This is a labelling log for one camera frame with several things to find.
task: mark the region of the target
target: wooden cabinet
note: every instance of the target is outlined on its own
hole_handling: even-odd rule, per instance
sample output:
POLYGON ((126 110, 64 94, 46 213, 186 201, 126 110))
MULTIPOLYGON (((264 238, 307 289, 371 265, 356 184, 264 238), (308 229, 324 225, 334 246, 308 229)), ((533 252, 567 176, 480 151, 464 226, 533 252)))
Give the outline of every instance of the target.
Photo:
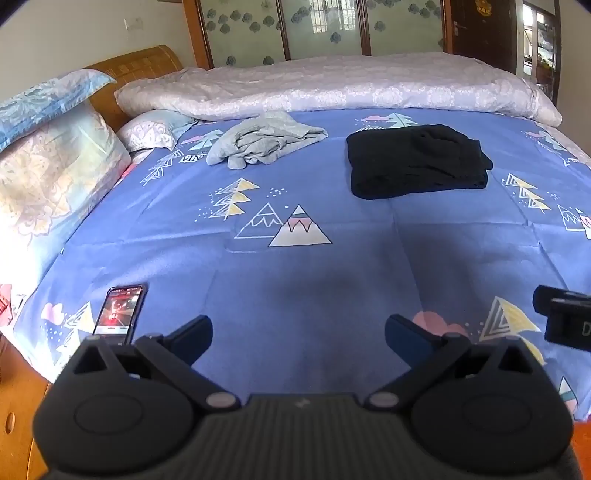
POLYGON ((447 51, 449 0, 183 0, 196 63, 447 51))

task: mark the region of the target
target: blue floral pillow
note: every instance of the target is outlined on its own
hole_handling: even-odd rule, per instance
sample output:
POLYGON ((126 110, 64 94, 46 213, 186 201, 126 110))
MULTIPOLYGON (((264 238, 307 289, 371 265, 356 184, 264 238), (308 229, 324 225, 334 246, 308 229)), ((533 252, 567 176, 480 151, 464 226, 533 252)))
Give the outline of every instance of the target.
POLYGON ((97 70, 76 70, 0 102, 0 152, 115 81, 97 70))
POLYGON ((0 286, 13 315, 130 162, 89 102, 0 153, 0 286))

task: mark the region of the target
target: pillowcase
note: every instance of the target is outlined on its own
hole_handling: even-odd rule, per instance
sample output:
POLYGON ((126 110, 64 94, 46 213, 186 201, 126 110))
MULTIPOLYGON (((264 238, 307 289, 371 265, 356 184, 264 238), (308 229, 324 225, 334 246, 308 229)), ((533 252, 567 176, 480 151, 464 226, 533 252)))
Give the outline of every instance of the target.
POLYGON ((143 148, 172 150, 197 120, 171 110, 152 110, 126 123, 117 135, 129 152, 143 148))
POLYGON ((76 70, 0 102, 0 152, 40 125, 80 105, 108 83, 115 81, 107 74, 76 70))
POLYGON ((130 162, 89 102, 0 153, 0 285, 14 316, 130 162))

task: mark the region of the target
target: white pillow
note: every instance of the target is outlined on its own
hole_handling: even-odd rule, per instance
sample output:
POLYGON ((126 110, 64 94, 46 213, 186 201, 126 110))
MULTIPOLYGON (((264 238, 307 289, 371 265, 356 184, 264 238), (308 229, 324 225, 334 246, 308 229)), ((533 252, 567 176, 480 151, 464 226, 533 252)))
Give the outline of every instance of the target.
POLYGON ((174 149, 178 139, 192 125, 192 117, 171 110, 152 110, 126 123, 117 133, 128 152, 144 148, 174 149))

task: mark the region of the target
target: wooden door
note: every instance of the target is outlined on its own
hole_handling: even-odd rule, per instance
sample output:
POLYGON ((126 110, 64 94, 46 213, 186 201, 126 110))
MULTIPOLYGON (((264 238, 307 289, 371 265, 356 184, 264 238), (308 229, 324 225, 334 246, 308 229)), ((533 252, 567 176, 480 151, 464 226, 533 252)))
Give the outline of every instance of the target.
POLYGON ((515 0, 451 0, 452 52, 515 73, 515 0))

